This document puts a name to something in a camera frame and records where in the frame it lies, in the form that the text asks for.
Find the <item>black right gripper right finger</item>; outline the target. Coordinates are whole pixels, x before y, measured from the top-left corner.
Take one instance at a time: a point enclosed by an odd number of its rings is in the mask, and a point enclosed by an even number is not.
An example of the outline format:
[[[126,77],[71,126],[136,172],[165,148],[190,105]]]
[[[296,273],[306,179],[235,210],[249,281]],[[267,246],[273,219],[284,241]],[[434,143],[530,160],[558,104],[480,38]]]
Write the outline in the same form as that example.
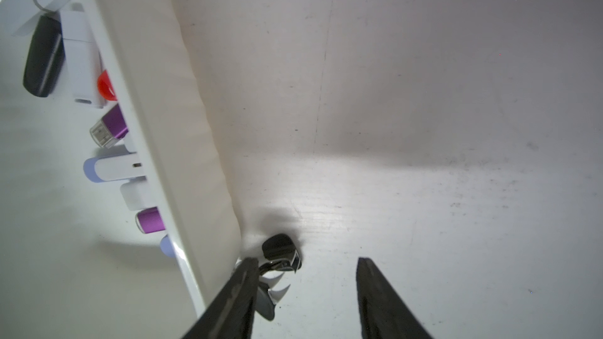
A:
[[[357,262],[356,290],[362,338],[432,338],[368,257]]]

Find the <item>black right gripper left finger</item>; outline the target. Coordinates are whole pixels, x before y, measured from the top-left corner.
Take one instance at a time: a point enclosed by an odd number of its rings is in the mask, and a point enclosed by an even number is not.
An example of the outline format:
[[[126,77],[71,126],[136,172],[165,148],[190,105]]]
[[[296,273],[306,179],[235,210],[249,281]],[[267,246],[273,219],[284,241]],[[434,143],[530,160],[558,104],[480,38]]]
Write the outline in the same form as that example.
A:
[[[258,260],[245,258],[183,338],[251,338],[258,283]]]

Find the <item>white blue usb drive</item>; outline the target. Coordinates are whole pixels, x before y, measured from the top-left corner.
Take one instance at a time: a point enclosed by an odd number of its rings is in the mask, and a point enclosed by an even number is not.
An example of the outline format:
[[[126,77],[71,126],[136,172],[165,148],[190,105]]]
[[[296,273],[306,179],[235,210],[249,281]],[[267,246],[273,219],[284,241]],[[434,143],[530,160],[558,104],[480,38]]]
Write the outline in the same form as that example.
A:
[[[168,235],[165,235],[160,240],[160,249],[164,255],[170,258],[175,258],[176,253]]]

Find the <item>dark purple usb drive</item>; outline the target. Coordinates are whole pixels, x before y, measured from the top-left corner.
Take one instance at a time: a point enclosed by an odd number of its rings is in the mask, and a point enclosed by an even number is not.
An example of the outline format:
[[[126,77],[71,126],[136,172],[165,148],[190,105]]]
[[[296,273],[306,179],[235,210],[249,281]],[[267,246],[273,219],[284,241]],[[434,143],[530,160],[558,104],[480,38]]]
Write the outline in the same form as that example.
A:
[[[136,213],[135,221],[138,229],[143,234],[151,234],[166,230],[165,224],[163,223],[163,219],[161,218],[159,209],[157,207],[147,208]]]

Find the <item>silver purple usb drive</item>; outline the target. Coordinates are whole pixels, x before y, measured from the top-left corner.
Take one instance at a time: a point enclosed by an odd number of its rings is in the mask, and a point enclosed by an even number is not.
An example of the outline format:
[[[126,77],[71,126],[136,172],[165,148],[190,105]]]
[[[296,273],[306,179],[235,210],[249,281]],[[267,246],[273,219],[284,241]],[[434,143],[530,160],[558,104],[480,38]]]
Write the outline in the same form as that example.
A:
[[[83,171],[94,183],[131,180],[146,176],[137,153],[87,159],[83,164]]]

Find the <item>red translucent usb drive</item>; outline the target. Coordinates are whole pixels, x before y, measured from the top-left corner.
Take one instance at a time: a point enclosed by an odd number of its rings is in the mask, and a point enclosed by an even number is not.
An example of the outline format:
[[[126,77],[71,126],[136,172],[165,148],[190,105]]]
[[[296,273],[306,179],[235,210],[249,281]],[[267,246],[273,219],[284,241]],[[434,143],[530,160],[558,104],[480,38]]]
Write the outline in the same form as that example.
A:
[[[117,101],[116,93],[108,76],[108,71],[104,70],[97,78],[97,91],[107,101]]]

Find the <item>black oblong usb drive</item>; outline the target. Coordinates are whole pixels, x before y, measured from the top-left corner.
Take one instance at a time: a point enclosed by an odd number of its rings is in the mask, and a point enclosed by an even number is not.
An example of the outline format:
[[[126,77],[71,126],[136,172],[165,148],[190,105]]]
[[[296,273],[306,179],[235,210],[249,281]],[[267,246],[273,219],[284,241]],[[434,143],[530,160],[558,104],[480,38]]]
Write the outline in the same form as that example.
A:
[[[48,97],[64,64],[61,23],[43,16],[35,28],[24,68],[23,87],[35,97]]]

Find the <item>white clear usb drive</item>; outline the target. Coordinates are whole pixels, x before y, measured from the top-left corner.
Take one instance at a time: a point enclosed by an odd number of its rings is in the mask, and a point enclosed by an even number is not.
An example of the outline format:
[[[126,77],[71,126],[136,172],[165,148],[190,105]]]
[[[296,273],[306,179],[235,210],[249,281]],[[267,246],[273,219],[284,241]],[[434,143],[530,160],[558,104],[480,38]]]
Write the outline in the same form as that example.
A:
[[[129,180],[121,185],[119,190],[129,211],[140,211],[156,206],[154,194],[145,177]]]

